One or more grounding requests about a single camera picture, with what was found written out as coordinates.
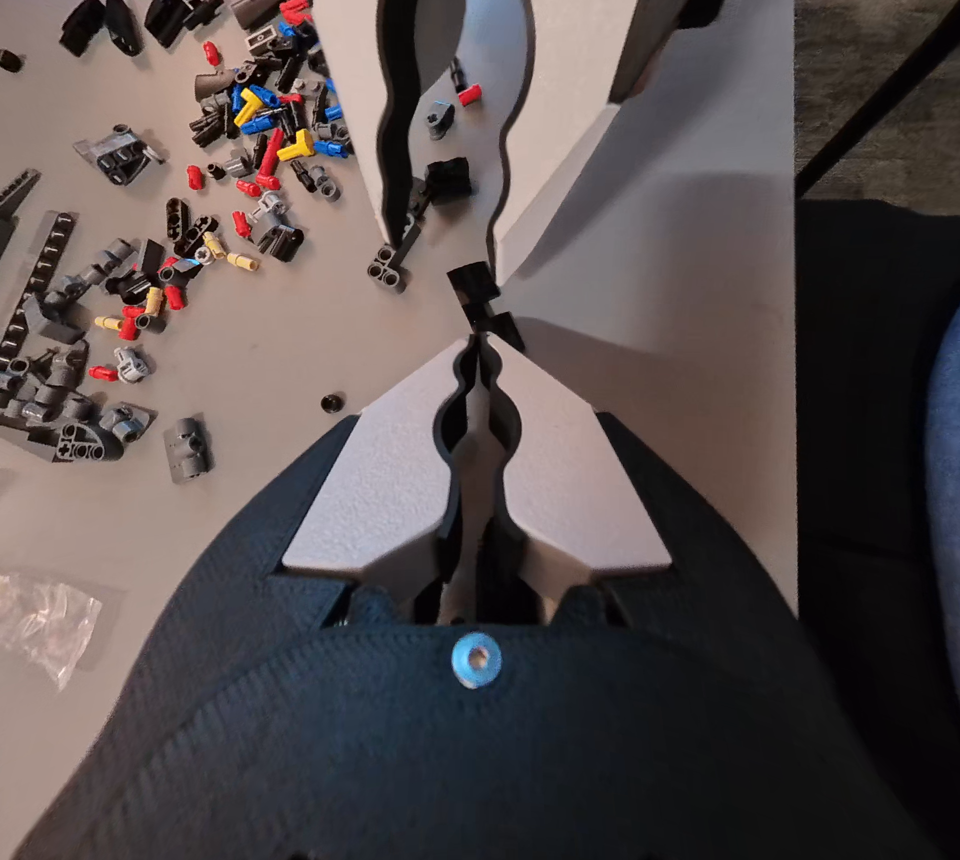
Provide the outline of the pile of lego pieces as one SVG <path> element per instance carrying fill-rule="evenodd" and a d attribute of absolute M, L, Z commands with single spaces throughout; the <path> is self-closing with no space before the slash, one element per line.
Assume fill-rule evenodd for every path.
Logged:
<path fill-rule="evenodd" d="M 214 72 L 196 78 L 200 116 L 188 124 L 198 150 L 222 139 L 254 138 L 252 150 L 238 149 L 231 159 L 205 167 L 190 164 L 185 173 L 193 192 L 208 179 L 234 181 L 254 205 L 232 213 L 236 237 L 259 255 L 289 263 L 305 230 L 294 224 L 280 194 L 281 164 L 289 164 L 308 194 L 334 203 L 341 188 L 324 165 L 311 166 L 308 158 L 348 159 L 354 147 L 342 108 L 330 98 L 336 89 L 307 0 L 278 0 L 267 6 L 268 14 L 273 10 L 281 23 L 246 39 L 249 56 L 240 67 L 224 68 L 217 47 L 202 44 Z M 219 221 L 193 218 L 181 198 L 166 201 L 164 223 L 162 242 L 114 239 L 79 272 L 54 277 L 42 296 L 26 299 L 27 338 L 1 372 L 2 441 L 50 462 L 102 462 L 122 458 L 148 432 L 150 410 L 126 401 L 104 406 L 84 395 L 83 381 L 134 386 L 148 379 L 151 363 L 135 343 L 161 332 L 166 315 L 186 307 L 188 285 L 223 261 L 248 272 L 260 266 L 257 258 L 229 250 Z M 122 303 L 119 315 L 92 321 L 115 336 L 112 364 L 89 365 L 88 329 L 69 321 L 93 289 Z"/>

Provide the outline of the flat empty clear plastic bag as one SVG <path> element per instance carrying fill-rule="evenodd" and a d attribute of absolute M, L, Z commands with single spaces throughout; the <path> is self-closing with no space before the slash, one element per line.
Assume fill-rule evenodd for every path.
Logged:
<path fill-rule="evenodd" d="M 63 691 L 102 608 L 100 600 L 70 584 L 3 574 L 1 649 L 40 667 Z"/>

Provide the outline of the long dark grey lego beam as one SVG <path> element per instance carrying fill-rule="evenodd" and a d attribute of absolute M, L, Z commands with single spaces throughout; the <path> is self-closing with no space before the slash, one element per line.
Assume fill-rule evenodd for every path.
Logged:
<path fill-rule="evenodd" d="M 17 228 L 17 210 L 41 179 L 36 169 L 27 169 L 18 173 L 1 190 L 1 256 L 6 252 L 15 229 Z"/>
<path fill-rule="evenodd" d="M 23 305 L 31 295 L 42 296 L 53 280 L 77 224 L 74 213 L 48 211 L 42 218 L 21 271 L 14 274 L 11 299 L 2 302 L 1 369 L 8 368 L 27 338 Z"/>

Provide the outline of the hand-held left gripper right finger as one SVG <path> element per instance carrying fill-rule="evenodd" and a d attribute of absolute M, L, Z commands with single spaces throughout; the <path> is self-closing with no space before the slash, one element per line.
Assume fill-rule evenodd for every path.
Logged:
<path fill-rule="evenodd" d="M 480 544 L 480 620 L 527 624 L 575 587 L 673 560 L 594 408 L 496 335 L 480 345 L 504 451 Z"/>

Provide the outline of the dark grey angled lego panel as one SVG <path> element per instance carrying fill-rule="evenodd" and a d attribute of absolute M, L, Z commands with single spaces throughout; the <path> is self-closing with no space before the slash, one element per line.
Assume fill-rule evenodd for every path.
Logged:
<path fill-rule="evenodd" d="M 115 124 L 111 133 L 98 141 L 82 139 L 72 147 L 116 187 L 129 186 L 150 163 L 166 163 L 164 155 L 124 123 Z"/>

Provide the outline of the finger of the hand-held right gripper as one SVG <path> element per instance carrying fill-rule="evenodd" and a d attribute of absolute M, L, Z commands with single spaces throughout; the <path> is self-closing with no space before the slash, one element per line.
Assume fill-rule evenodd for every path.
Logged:
<path fill-rule="evenodd" d="M 496 271 L 517 271 L 618 112 L 610 99 L 638 0 L 524 0 L 532 53 L 506 131 L 509 180 L 490 235 Z"/>
<path fill-rule="evenodd" d="M 409 131 L 448 70 L 466 0 L 314 0 L 320 42 L 344 106 L 383 237 L 399 246 L 413 185 Z"/>

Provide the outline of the black lego sub-assembly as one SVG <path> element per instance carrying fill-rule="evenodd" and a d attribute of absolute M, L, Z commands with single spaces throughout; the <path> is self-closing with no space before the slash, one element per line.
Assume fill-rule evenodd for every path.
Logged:
<path fill-rule="evenodd" d="M 475 333 L 496 335 L 513 349 L 525 353 L 525 343 L 512 314 L 495 313 L 491 307 L 491 301 L 500 297 L 501 292 L 485 262 L 456 267 L 446 276 Z"/>

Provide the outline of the dark grey lego connector block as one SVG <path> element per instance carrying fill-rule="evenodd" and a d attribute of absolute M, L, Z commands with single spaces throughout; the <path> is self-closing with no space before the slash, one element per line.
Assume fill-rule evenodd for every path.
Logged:
<path fill-rule="evenodd" d="M 193 482 L 215 466 L 210 434 L 202 413 L 178 419 L 162 432 L 164 456 L 176 486 Z"/>

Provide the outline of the dark grey L-shaped lego beam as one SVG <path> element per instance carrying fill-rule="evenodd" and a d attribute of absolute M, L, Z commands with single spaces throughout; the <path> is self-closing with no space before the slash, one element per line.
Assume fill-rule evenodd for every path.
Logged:
<path fill-rule="evenodd" d="M 424 229 L 425 215 L 430 202 L 430 194 L 411 195 L 399 246 L 394 248 L 388 244 L 382 245 L 367 266 L 367 277 L 384 290 L 396 295 L 406 290 L 404 262 Z"/>

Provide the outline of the black metal table leg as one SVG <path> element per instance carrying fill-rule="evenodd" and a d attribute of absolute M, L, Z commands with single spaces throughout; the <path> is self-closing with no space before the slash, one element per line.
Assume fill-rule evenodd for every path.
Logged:
<path fill-rule="evenodd" d="M 959 46 L 956 1 L 920 45 L 890 74 L 839 130 L 797 172 L 794 194 L 804 198 L 868 134 L 947 60 Z"/>

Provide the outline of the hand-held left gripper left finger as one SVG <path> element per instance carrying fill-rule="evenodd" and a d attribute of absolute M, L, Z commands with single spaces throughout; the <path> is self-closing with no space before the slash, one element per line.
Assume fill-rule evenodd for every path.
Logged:
<path fill-rule="evenodd" d="M 476 338 L 458 339 L 351 419 L 284 568 L 382 587 L 416 622 L 437 621 L 462 548 L 452 452 L 476 367 Z"/>

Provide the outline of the black square lego bracket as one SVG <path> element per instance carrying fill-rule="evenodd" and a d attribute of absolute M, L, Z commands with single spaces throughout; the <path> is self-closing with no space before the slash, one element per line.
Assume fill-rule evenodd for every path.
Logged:
<path fill-rule="evenodd" d="M 429 163 L 424 182 L 427 198 L 434 205 L 456 202 L 474 194 L 470 162 L 462 156 Z"/>

